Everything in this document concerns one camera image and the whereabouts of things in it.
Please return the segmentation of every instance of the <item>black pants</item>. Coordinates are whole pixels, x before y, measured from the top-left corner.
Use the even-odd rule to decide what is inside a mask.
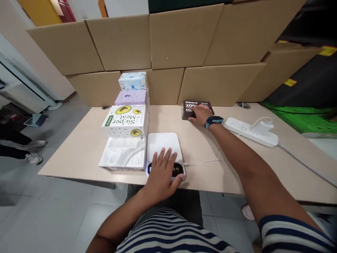
[[[17,132],[10,127],[0,124],[0,139],[12,141],[21,145],[27,145],[32,140],[20,132]],[[16,149],[8,146],[0,145],[0,156],[9,156],[16,159],[25,159],[28,151]]]
[[[136,184],[129,184],[125,202],[132,198],[143,187],[144,186]],[[197,190],[177,189],[171,197],[160,202],[157,206],[172,208],[187,221],[203,227],[200,196]]]

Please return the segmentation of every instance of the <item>striped shirt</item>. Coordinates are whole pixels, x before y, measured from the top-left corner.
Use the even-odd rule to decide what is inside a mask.
[[[332,252],[333,242],[310,225],[281,215],[261,219],[263,252]],[[169,208],[145,213],[118,246],[124,252],[238,252],[199,225]]]

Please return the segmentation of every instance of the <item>hand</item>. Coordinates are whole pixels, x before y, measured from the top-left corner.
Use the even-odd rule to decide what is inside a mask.
[[[174,162],[177,158],[176,152],[170,158],[171,152],[172,149],[169,148],[164,156],[165,148],[163,148],[158,159],[157,152],[154,153],[150,175],[146,185],[141,189],[146,201],[149,201],[152,206],[172,196],[184,179],[184,175],[179,174],[171,182]]]
[[[213,116],[209,107],[205,108],[203,106],[191,107],[191,110],[196,114],[196,118],[189,118],[194,125],[204,127],[207,119]]]

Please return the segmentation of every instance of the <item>table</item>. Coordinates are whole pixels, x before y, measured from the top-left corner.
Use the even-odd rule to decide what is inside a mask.
[[[272,117],[273,133],[279,141],[299,159],[330,178],[337,178],[337,161],[302,137],[284,121],[256,103],[251,109],[237,105],[213,107],[216,115],[233,117],[252,124],[261,117]],[[76,126],[54,155],[40,170],[40,175],[62,177],[72,180],[145,184],[145,172],[109,172],[98,167],[107,142],[101,128],[108,110],[93,107]],[[152,105],[149,133],[175,132],[181,145],[184,162],[198,164],[215,159],[220,150],[215,139],[205,129],[197,129],[189,121],[181,120],[181,106]],[[337,204],[337,189],[305,168],[279,147],[267,148],[239,136],[254,149],[275,171],[290,194],[300,201]],[[186,179],[181,188],[243,195],[237,173],[228,162],[207,162],[186,167]]]

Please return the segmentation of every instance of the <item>power strip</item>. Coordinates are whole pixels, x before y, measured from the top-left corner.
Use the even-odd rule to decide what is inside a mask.
[[[257,135],[252,133],[249,128],[250,124],[239,121],[234,118],[228,118],[224,124],[224,127],[228,130],[239,134],[247,139],[255,141],[263,146],[268,148],[273,148],[278,144],[278,136],[271,132],[267,132],[265,135]]]

